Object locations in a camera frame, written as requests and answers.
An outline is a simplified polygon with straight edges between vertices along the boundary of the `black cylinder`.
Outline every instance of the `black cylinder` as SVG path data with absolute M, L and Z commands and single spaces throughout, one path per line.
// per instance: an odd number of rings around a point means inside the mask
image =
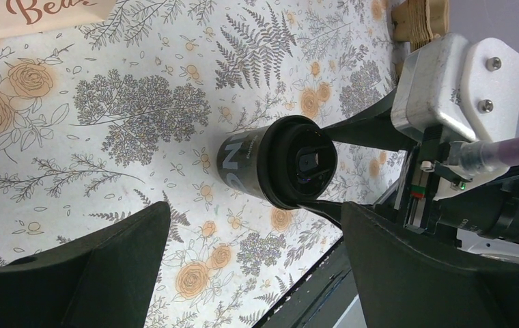
M 310 119 L 293 115 L 227 138 L 217 154 L 218 173 L 233 189 L 291 210 L 315 200 L 334 176 L 332 140 Z

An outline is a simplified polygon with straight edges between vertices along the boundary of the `tablecloth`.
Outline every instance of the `tablecloth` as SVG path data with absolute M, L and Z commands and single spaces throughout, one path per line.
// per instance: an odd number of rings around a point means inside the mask
M 224 185 L 230 135 L 346 119 L 395 87 L 384 0 L 121 0 L 0 40 L 0 265 L 171 204 L 146 327 L 250 327 L 341 236 Z M 371 203 L 402 156 L 337 144 L 322 196 Z

